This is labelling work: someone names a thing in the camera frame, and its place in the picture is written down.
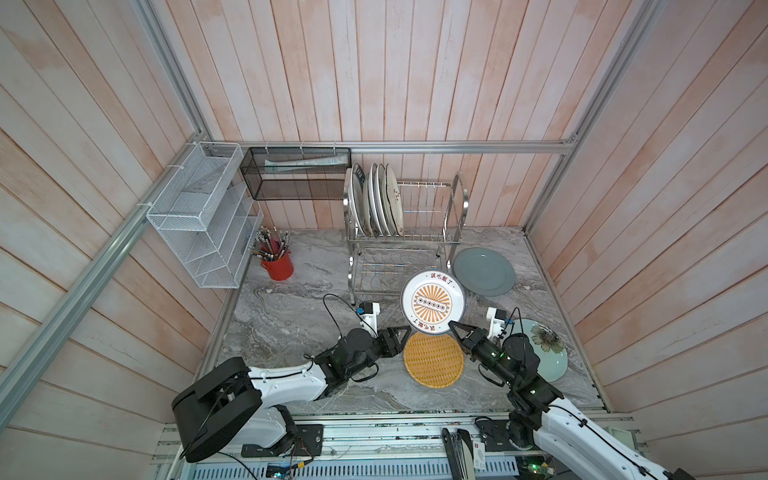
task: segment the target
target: robotic arm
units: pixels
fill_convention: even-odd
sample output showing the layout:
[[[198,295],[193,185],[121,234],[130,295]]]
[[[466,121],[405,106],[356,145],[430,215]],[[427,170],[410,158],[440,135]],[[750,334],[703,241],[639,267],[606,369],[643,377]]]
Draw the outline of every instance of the robotic arm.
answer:
[[[363,302],[360,308],[360,328],[303,365],[260,369],[234,357],[180,393],[171,408],[184,446],[182,456],[199,462],[230,442],[259,445],[273,455],[291,448],[296,426],[281,404],[324,399],[349,380],[370,379],[379,371],[376,360],[396,356],[406,344],[410,326],[377,330],[379,304]],[[371,376],[353,378],[370,366],[376,367]]]
[[[507,431],[515,447],[537,445],[585,480],[693,480],[683,470],[670,473],[639,455],[579,412],[538,374],[539,358],[524,333],[507,336],[499,347],[493,339],[505,329],[494,318],[491,333],[458,322],[450,322],[450,327],[465,353],[499,381],[486,379],[509,387],[507,398],[514,409]]]

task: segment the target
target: white label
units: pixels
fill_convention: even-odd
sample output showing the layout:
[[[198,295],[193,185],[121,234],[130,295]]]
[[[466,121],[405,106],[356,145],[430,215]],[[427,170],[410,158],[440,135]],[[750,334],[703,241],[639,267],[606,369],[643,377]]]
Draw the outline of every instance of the white label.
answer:
[[[485,443],[475,440],[472,450],[475,451],[475,470],[485,470]]]

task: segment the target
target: blue-gray plate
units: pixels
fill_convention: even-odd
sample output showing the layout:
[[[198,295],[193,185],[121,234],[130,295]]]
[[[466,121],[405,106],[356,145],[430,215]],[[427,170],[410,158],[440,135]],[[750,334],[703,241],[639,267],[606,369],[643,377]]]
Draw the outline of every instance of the blue-gray plate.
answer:
[[[462,250],[453,260],[453,273],[464,288],[483,296],[502,295],[515,285],[509,260],[487,248]]]

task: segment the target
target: bunch of pens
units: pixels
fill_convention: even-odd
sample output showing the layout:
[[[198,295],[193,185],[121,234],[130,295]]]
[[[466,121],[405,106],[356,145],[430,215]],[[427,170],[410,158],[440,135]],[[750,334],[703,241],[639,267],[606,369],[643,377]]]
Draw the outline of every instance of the bunch of pens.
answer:
[[[253,248],[253,254],[259,257],[265,262],[275,262],[283,257],[286,253],[290,253],[288,250],[288,232],[281,233],[277,227],[274,227],[273,232],[266,228],[261,227],[256,233],[256,240],[261,245]]]

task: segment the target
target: wooden wall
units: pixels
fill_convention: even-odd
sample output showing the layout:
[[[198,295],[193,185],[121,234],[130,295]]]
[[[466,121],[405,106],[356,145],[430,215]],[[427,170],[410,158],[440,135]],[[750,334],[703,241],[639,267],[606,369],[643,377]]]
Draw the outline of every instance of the wooden wall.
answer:
[[[532,232],[614,406],[698,478],[768,475],[767,25],[670,2]]]
[[[0,367],[194,129],[130,2],[0,2]],[[3,478],[138,478],[221,299],[149,230],[0,435]]]
[[[212,135],[231,141],[569,137],[641,2],[154,0]],[[468,224],[522,225],[558,156],[366,155],[472,192]],[[339,228],[340,201],[268,221]]]

